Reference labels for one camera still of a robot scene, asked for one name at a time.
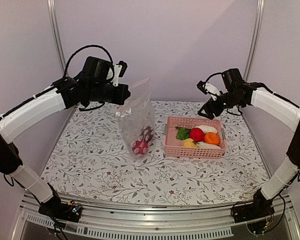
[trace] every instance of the orange fruit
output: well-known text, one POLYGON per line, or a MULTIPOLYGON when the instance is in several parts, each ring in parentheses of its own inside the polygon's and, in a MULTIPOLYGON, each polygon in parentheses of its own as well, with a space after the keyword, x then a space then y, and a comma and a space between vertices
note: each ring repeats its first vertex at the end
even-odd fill
POLYGON ((220 137, 213 133, 213 132, 207 132, 205 135, 204 135, 204 141, 207 143, 207 144, 213 144, 213 145, 219 145, 220 144, 220 137))

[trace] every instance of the white vegetable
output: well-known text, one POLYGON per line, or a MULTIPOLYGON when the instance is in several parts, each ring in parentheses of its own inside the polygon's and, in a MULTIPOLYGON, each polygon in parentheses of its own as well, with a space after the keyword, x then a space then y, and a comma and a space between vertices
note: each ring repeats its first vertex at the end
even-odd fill
POLYGON ((197 142, 196 145, 201 149, 221 149, 221 147, 217 145, 209 144, 204 141, 197 142))
POLYGON ((206 133, 217 134, 218 133, 218 130, 213 126, 199 125, 199 126, 196 126, 196 128, 201 129, 204 134, 206 134, 206 133))

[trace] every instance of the pink basket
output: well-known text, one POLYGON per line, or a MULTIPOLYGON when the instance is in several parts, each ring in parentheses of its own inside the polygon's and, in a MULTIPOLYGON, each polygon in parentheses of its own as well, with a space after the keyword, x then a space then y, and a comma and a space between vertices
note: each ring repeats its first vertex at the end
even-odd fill
POLYGON ((203 159, 219 159, 227 149, 227 141, 225 132, 220 120, 209 120, 205 118, 168 116, 165 125, 165 133, 163 137, 164 152, 167 156, 186 157, 186 158, 203 158, 203 159), (185 129, 193 129, 198 125, 212 126, 217 129, 218 136, 221 139, 219 147, 215 148, 199 148, 199 147, 183 147, 181 140, 177 139, 178 130, 176 127, 185 129))

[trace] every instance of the transparent plastic bag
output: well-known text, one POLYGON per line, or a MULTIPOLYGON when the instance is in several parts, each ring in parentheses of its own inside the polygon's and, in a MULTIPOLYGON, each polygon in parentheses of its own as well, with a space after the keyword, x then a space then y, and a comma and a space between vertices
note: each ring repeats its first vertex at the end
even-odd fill
POLYGON ((133 84, 131 97, 120 106, 116 115, 123 141, 134 159, 142 159, 153 146, 155 110, 150 101, 150 78, 133 84))

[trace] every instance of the floral tablecloth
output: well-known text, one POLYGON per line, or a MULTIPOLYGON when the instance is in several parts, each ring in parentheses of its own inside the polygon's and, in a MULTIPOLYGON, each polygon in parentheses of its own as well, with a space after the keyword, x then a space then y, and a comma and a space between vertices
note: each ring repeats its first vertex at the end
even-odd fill
POLYGON ((63 131, 42 173, 58 192, 85 198, 154 205, 206 205, 250 200, 268 180, 241 116, 224 112, 228 149, 221 159, 167 157, 167 116, 198 117, 199 102, 153 101, 155 148, 133 161, 120 136, 117 106, 78 109, 63 131))

